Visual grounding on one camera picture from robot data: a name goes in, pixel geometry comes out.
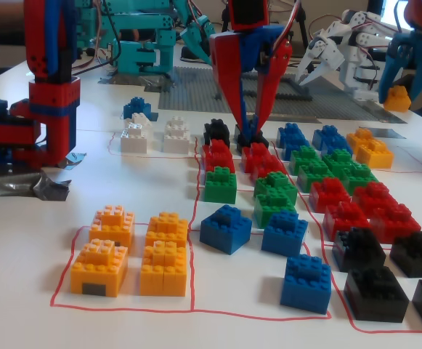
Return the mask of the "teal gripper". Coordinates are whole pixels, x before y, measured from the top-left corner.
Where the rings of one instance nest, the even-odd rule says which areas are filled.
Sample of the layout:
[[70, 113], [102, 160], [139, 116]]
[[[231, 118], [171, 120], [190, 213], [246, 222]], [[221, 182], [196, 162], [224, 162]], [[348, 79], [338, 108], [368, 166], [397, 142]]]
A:
[[211, 55], [216, 53], [217, 48], [213, 24], [205, 15], [201, 15], [197, 20], [189, 16], [184, 24], [185, 29], [180, 36], [186, 48], [203, 63], [210, 65]]

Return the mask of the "red blue gripper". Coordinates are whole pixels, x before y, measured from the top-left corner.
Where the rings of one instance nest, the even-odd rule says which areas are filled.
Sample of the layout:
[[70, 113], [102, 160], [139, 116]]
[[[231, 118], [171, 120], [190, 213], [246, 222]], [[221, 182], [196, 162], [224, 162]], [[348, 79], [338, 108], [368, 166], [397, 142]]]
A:
[[211, 55], [214, 77], [245, 137], [250, 137], [243, 99], [241, 73], [258, 71], [256, 116], [257, 132], [272, 112], [275, 95], [291, 57], [291, 45], [281, 44], [273, 56], [275, 40], [284, 31], [282, 25], [264, 25], [249, 31], [216, 34], [216, 53]]

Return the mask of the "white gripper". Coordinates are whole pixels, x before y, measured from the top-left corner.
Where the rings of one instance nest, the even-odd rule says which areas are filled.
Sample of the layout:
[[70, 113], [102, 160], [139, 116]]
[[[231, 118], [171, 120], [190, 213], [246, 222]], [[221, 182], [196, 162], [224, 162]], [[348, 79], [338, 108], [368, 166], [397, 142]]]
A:
[[302, 74], [314, 59], [319, 59], [322, 63], [307, 75], [300, 83], [301, 86], [338, 69], [344, 61], [344, 56], [338, 49], [343, 34], [344, 25], [339, 20], [332, 22], [327, 29], [316, 32], [299, 63], [295, 81], [298, 82], [300, 80]]

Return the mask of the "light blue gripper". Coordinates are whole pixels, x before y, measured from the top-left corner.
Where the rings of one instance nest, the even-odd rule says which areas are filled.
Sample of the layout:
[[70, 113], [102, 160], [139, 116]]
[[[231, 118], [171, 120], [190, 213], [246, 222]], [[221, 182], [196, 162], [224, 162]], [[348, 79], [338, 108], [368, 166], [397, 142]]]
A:
[[422, 32], [396, 33], [386, 52], [386, 65], [378, 87], [378, 101], [384, 104], [401, 68], [416, 68], [410, 89], [413, 102], [422, 102]]

